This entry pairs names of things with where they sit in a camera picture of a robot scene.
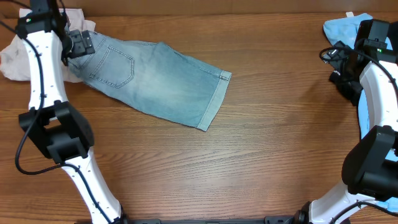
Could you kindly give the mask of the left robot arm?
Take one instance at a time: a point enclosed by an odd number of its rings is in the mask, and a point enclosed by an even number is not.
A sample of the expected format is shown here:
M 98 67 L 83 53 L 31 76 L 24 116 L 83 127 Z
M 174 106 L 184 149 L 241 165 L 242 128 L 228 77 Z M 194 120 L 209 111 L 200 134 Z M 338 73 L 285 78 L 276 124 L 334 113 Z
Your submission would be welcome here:
M 17 170 L 35 175 L 19 162 L 22 147 L 30 139 L 44 157 L 55 163 L 38 173 L 64 170 L 90 212 L 90 223 L 127 223 L 122 205 L 97 165 L 91 126 L 69 102 L 65 91 L 62 68 L 71 58 L 95 52 L 89 33 L 69 30 L 66 12 L 55 0 L 29 4 L 30 12 L 18 20 L 15 28 L 27 52 L 30 71 L 29 108 L 19 115 L 24 135 L 15 156 Z

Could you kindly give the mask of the light blue denim shorts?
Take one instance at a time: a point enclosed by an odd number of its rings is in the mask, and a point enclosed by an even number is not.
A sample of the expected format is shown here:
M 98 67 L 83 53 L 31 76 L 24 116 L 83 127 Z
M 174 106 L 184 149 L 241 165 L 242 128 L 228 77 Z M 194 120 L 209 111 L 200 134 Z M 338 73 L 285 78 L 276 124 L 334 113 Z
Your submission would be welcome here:
M 163 42 L 118 40 L 90 32 L 95 52 L 69 61 L 90 87 L 143 113 L 206 131 L 224 100 L 231 72 Z

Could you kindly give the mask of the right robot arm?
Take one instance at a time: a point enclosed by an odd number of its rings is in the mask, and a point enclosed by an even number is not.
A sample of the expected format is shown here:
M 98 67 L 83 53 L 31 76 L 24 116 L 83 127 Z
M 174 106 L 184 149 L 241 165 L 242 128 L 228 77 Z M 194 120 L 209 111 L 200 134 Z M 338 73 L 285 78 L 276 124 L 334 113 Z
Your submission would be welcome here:
M 320 58 L 342 64 L 344 81 L 359 81 L 365 91 L 370 130 L 346 156 L 342 180 L 323 197 L 307 202 L 287 223 L 348 223 L 364 207 L 393 217 L 380 206 L 397 197 L 397 56 L 378 40 L 361 39 L 356 48 L 333 46 Z

